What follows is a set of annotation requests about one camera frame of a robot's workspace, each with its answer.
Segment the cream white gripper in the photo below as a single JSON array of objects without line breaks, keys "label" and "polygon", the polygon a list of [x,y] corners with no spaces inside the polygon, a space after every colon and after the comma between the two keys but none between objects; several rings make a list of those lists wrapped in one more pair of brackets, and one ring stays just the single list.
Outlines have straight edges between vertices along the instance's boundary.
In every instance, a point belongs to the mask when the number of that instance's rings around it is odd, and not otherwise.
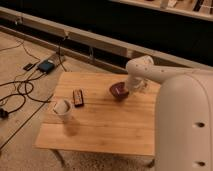
[{"label": "cream white gripper", "polygon": [[145,93],[148,90],[148,80],[142,82],[140,77],[129,76],[125,81],[125,87],[129,92]]}]

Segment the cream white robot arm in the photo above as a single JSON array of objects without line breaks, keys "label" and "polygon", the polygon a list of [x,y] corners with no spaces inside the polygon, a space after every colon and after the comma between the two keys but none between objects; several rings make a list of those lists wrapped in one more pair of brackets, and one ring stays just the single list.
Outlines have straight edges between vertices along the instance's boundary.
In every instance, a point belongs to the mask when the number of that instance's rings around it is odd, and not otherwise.
[{"label": "cream white robot arm", "polygon": [[213,171],[213,71],[127,62],[126,87],[161,85],[155,103],[155,171]]}]

